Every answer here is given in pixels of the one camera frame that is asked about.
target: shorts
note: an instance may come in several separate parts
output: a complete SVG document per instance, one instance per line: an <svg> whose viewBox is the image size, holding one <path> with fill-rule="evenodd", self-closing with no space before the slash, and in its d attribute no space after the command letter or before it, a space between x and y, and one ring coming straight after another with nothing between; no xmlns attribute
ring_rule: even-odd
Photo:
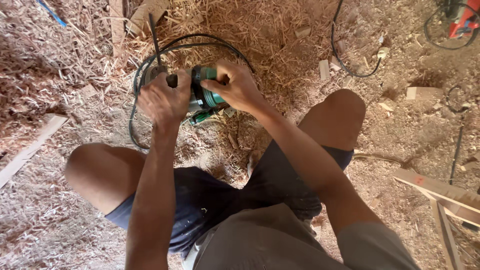
<svg viewBox="0 0 480 270"><path fill-rule="evenodd" d="M353 151L323 148L344 170ZM320 214L318 196L293 170L280 147L272 140L253 170L248 183L236 189L197 167L175 168L175 221L169 253L187 256L195 241L229 216L244 209L285 203L300 220ZM105 217L127 229L135 193Z"/></svg>

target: left hand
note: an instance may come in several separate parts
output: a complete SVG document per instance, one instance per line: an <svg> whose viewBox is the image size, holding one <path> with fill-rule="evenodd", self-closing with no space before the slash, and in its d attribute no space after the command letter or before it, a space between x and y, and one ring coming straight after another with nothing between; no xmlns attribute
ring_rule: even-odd
<svg viewBox="0 0 480 270"><path fill-rule="evenodd" d="M188 112L191 77L184 69L178 70L176 88L168 86L166 77L160 73L138 94L137 106L154 125L180 123Z"/></svg>

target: sawdust-covered floor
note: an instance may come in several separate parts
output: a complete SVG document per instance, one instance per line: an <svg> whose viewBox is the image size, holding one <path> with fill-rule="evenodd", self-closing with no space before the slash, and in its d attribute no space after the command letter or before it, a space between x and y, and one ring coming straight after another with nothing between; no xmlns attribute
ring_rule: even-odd
<svg viewBox="0 0 480 270"><path fill-rule="evenodd" d="M29 145L46 113L70 120L0 189L0 269L122 269L124 230L109 223L65 182L63 167L80 144L104 142L133 147L127 121L132 107L132 77L136 65L151 55L150 36L126 38L123 56L112 57L108 1L48 1L68 21L60 27L34 1L0 0L0 151L6 164ZM131 2L130 17L139 1ZM318 61L331 55L330 25L335 1L316 0L174 0L168 18L157 27L160 43L187 33L206 32L240 49L253 64L263 95L282 114L298 122L314 104L340 89L347 74L328 81L319 78ZM420 174L447 182L458 130L464 125L454 185L477 191L480 170L459 165L480 147L480 42L457 50L428 44L422 24L436 9L431 0L346 0L337 22L336 39L344 40L342 58L359 72L375 65L382 45L390 48L378 72L357 79L352 90L367 104L358 140L359 155L404 163ZM193 20L201 15L201 23ZM309 25L302 39L294 30ZM215 48L169 53L171 68L235 59ZM92 84L93 96L81 89ZM454 98L470 102L463 115L451 113L441 101L405 100L408 86L445 90L461 85ZM388 113L376 101L387 96L397 103ZM148 143L150 124L137 115L136 136ZM228 134L236 136L233 149ZM247 113L214 116L198 126L181 128L175 166L198 166L234 187L247 182L247 155L265 150L270 137ZM397 232L422 269L445 269L445 259L427 198L393 179L394 162L356 157L345 173L367 204ZM327 252L341 260L331 226L323 211L316 227ZM480 238L451 219L465 269L480 267ZM179 269L176 256L170 266Z"/></svg>

